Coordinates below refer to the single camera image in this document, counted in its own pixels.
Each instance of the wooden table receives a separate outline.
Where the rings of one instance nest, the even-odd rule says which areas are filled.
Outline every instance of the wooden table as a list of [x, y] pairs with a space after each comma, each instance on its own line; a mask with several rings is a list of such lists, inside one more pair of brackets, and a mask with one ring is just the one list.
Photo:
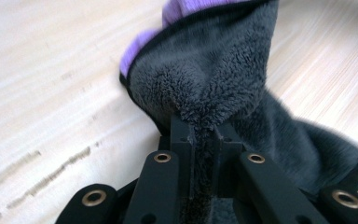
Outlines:
[[[118, 82], [164, 0], [0, 0], [0, 223], [53, 223], [79, 189], [119, 189], [158, 131]], [[268, 87], [358, 144], [358, 0], [282, 0]]]

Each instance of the gray towel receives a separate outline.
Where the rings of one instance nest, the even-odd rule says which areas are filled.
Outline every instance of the gray towel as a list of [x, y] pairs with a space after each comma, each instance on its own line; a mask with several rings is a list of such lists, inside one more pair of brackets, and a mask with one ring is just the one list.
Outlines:
[[268, 153], [310, 195], [337, 183], [358, 190], [358, 148], [293, 119], [266, 90], [277, 8], [278, 1], [251, 1], [186, 16], [154, 36], [120, 76], [161, 134], [169, 134], [173, 113], [188, 123], [197, 185], [183, 207], [184, 223], [235, 223], [230, 202], [211, 197], [208, 139], [226, 120], [247, 150]]

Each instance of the purple fabric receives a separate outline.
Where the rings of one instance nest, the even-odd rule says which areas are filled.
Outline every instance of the purple fabric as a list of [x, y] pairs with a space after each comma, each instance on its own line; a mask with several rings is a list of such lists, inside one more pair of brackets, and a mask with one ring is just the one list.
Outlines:
[[[171, 0], [162, 10], [162, 26], [165, 28], [189, 14], [208, 7], [222, 6], [224, 4], [237, 2], [243, 2], [243, 0]], [[120, 62], [120, 72], [124, 77], [127, 77], [130, 65], [139, 50], [158, 32], [159, 30], [142, 32], [132, 41]]]

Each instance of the microfiber cloth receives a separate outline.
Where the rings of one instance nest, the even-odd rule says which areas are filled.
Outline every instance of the microfiber cloth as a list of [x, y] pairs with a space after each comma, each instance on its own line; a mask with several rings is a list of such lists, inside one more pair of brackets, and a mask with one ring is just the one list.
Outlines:
[[231, 200], [211, 196], [209, 139], [223, 122], [308, 195], [335, 184], [358, 190], [358, 147], [292, 118], [265, 86], [277, 9], [276, 0], [172, 0], [163, 29], [141, 33], [122, 58], [121, 83], [161, 134], [172, 114], [188, 124], [196, 185], [182, 223], [236, 223]]

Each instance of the wood grain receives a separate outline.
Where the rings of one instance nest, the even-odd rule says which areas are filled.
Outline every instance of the wood grain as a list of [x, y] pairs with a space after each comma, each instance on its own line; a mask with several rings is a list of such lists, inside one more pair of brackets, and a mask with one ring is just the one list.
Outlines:
[[[121, 188], [158, 131], [118, 82], [164, 0], [0, 0], [0, 223], [53, 223], [79, 189]], [[268, 87], [358, 144], [358, 1], [282, 0]]]

